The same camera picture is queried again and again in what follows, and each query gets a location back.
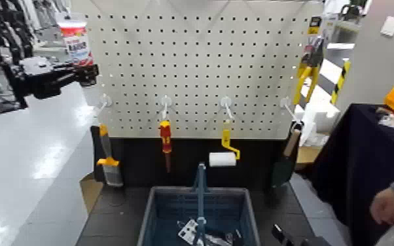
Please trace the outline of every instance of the wall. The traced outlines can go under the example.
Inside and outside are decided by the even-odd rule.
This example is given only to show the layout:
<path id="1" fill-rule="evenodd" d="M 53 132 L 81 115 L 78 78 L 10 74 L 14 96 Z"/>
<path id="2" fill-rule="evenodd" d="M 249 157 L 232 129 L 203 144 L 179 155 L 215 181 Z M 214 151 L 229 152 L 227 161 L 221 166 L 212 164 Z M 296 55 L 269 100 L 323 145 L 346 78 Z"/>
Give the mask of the wall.
<path id="1" fill-rule="evenodd" d="M 394 1 L 376 0 L 362 22 L 351 69 L 336 106 L 342 112 L 351 103 L 383 103 L 394 86 L 394 36 L 380 34 L 387 16 L 394 16 Z"/>

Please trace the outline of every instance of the basket handle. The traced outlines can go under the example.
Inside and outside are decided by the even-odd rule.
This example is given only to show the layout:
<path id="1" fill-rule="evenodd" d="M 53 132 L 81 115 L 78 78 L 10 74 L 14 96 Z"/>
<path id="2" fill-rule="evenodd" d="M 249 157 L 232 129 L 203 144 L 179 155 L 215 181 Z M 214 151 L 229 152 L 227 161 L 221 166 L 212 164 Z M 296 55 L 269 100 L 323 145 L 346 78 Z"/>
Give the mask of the basket handle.
<path id="1" fill-rule="evenodd" d="M 197 232 L 194 237 L 194 241 L 192 242 L 193 246 L 197 246 L 197 241 L 199 238 L 202 239 L 203 245 L 206 246 L 206 237 L 205 237 L 205 224 L 206 219 L 204 216 L 204 192 L 209 192 L 206 185 L 206 176 L 205 176 L 205 164 L 200 162 L 198 164 L 198 173 L 196 175 L 196 179 L 194 180 L 194 185 L 192 187 L 192 191 L 195 192 L 196 189 L 198 195 L 198 218 L 197 218 Z"/>

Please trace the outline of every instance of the wooden handle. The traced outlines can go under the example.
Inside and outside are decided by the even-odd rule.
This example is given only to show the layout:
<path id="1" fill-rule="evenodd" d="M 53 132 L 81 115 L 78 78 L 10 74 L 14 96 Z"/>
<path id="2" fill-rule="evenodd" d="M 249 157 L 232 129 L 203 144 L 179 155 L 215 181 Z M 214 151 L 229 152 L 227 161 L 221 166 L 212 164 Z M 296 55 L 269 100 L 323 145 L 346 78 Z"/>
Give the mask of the wooden handle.
<path id="1" fill-rule="evenodd" d="M 283 155 L 285 157 L 289 157 L 290 154 L 293 151 L 293 148 L 296 145 L 296 142 L 298 141 L 299 135 L 301 135 L 301 131 L 298 129 L 295 129 L 292 133 L 292 135 L 290 136 L 289 142 L 287 143 L 287 146 L 284 149 Z"/>

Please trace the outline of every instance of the pegboard hook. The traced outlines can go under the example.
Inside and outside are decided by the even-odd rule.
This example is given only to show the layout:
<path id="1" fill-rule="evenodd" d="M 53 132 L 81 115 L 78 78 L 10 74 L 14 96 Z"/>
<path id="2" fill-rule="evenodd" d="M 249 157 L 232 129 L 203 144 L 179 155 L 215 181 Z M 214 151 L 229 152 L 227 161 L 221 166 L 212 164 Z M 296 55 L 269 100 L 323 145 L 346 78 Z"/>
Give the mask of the pegboard hook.
<path id="1" fill-rule="evenodd" d="M 99 102 L 101 103 L 101 107 L 97 107 L 96 110 L 96 117 L 102 112 L 102 110 L 105 107 L 110 107 L 112 104 L 111 98 L 107 96 L 107 94 L 102 94 L 101 98 L 99 99 Z"/>
<path id="2" fill-rule="evenodd" d="M 162 120 L 166 120 L 166 113 L 168 112 L 168 107 L 173 104 L 171 98 L 167 95 L 164 95 L 160 100 L 162 106 L 164 106 L 164 110 L 162 111 Z"/>
<path id="3" fill-rule="evenodd" d="M 234 116 L 232 115 L 232 112 L 230 111 L 230 108 L 229 108 L 231 105 L 232 105 L 232 100 L 228 96 L 224 96 L 220 100 L 220 106 L 224 107 L 226 109 L 229 119 L 234 120 Z"/>
<path id="4" fill-rule="evenodd" d="M 290 115 L 292 116 L 293 120 L 296 121 L 297 124 L 301 123 L 301 120 L 298 119 L 295 114 L 292 112 L 292 110 L 289 108 L 289 104 L 290 104 L 290 99 L 289 97 L 285 97 L 283 99 L 281 99 L 281 101 L 279 102 L 279 106 L 284 109 L 286 108 L 287 111 L 290 113 Z"/>

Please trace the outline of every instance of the dark blue tablecloth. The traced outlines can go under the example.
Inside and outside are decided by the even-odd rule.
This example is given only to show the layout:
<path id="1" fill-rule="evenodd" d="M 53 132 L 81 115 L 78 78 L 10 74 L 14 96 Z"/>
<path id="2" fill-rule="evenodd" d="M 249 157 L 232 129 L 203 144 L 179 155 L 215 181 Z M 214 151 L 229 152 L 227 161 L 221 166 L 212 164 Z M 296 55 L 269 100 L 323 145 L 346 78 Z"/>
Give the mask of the dark blue tablecloth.
<path id="1" fill-rule="evenodd" d="M 378 124 L 377 107 L 351 105 L 313 168 L 313 187 L 349 227 L 353 246 L 375 245 L 389 228 L 369 213 L 373 197 L 394 181 L 394 129 Z"/>

